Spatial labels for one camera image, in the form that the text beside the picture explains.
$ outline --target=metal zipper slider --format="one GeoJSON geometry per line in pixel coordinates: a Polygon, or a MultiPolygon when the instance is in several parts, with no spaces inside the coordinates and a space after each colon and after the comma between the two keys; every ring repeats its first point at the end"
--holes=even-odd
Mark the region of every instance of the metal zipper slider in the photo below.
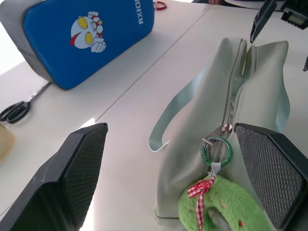
{"type": "Polygon", "coordinates": [[[211,134],[209,134],[207,137],[203,138],[202,140],[209,145],[213,145],[213,143],[208,140],[209,137],[222,136],[225,132],[231,132],[232,129],[233,129],[232,124],[222,125],[222,126],[218,127],[217,129],[215,129],[214,131],[212,131],[211,134]]]}

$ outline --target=bow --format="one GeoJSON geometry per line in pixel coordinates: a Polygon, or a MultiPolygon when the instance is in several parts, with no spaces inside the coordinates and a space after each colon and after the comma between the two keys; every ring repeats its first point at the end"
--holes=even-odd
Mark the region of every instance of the bow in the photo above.
{"type": "Polygon", "coordinates": [[[198,231],[202,231],[203,228],[203,214],[204,214],[204,194],[212,187],[215,181],[215,176],[211,176],[210,180],[201,180],[194,186],[188,188],[188,197],[200,195],[196,205],[196,217],[198,224],[198,231]]]}

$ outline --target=table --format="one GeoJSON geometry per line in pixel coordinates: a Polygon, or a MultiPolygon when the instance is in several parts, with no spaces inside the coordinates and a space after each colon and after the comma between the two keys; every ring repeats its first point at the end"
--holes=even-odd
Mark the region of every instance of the table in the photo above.
{"type": "MultiPolygon", "coordinates": [[[[168,10],[156,15],[150,36],[77,88],[62,91],[52,86],[47,89],[35,102],[28,120],[10,127],[17,137],[17,144],[0,166],[0,198],[6,198],[0,201],[1,211],[16,199],[36,169],[57,151],[65,137],[94,118],[97,123],[107,122],[109,132],[97,189],[82,230],[170,230],[170,226],[160,225],[161,220],[157,221],[154,213],[162,155],[149,151],[148,138],[169,101],[215,53],[219,39],[249,39],[257,11],[222,6],[207,6],[204,11],[202,4],[168,4],[168,10]],[[175,36],[170,30],[176,27],[181,33],[177,32],[175,36]],[[165,49],[156,54],[154,48],[159,45],[160,49],[162,44],[165,49]],[[153,49],[151,56],[138,53],[149,46],[153,49]],[[131,59],[138,68],[126,64],[132,64],[131,59]],[[151,59],[146,63],[147,67],[142,63],[144,59],[151,59]],[[125,73],[115,68],[119,64],[126,68],[125,73]]],[[[290,43],[284,80],[291,114],[285,134],[308,154],[305,145],[308,79],[307,73],[302,71],[308,54],[307,31],[281,21],[280,16],[281,13],[273,14],[256,45],[277,40],[290,43]]],[[[189,105],[171,122],[165,140],[172,136],[188,109],[189,105]]],[[[171,225],[181,229],[177,220],[171,225]]]]}

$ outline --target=zipper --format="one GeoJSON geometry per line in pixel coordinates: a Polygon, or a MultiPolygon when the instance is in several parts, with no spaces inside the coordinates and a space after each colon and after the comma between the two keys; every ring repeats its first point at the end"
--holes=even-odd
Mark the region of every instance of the zipper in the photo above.
{"type": "MultiPolygon", "coordinates": [[[[244,53],[243,49],[246,50],[246,42],[243,40],[241,41],[239,51],[236,57],[236,61],[234,66],[237,66],[236,64],[238,62],[247,62],[247,55],[250,54],[243,54],[244,57],[239,57],[242,53],[244,53]]],[[[222,136],[226,139],[230,137],[230,135],[233,133],[233,125],[235,121],[235,115],[237,112],[237,107],[240,99],[241,92],[243,91],[247,81],[250,79],[252,74],[256,70],[256,61],[257,61],[257,48],[255,46],[251,47],[251,64],[248,63],[241,63],[239,70],[233,70],[231,73],[230,77],[230,82],[229,82],[229,87],[228,87],[228,96],[227,96],[227,102],[226,102],[226,110],[224,114],[224,119],[223,123],[221,126],[219,126],[216,130],[214,130],[209,136],[206,137],[206,139],[203,139],[204,142],[210,144],[209,145],[209,157],[212,162],[220,162],[221,157],[223,156],[224,153],[226,153],[226,148],[221,142],[214,142],[214,143],[209,143],[207,138],[210,136],[222,136]],[[240,83],[240,87],[238,90],[234,90],[235,87],[238,87],[238,85],[235,84],[234,86],[234,81],[236,80],[235,78],[237,76],[242,76],[243,77],[243,82],[240,83]]]]}

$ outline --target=bag strap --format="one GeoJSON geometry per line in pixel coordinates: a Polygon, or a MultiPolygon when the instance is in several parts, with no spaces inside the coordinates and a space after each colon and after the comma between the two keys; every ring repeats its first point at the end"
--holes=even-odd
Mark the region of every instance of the bag strap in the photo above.
{"type": "Polygon", "coordinates": [[[169,141],[167,141],[163,144],[165,130],[177,113],[193,100],[206,70],[207,65],[192,81],[190,81],[178,94],[176,94],[176,96],[173,97],[160,116],[149,138],[149,146],[152,152],[158,152],[169,143],[169,141]]]}

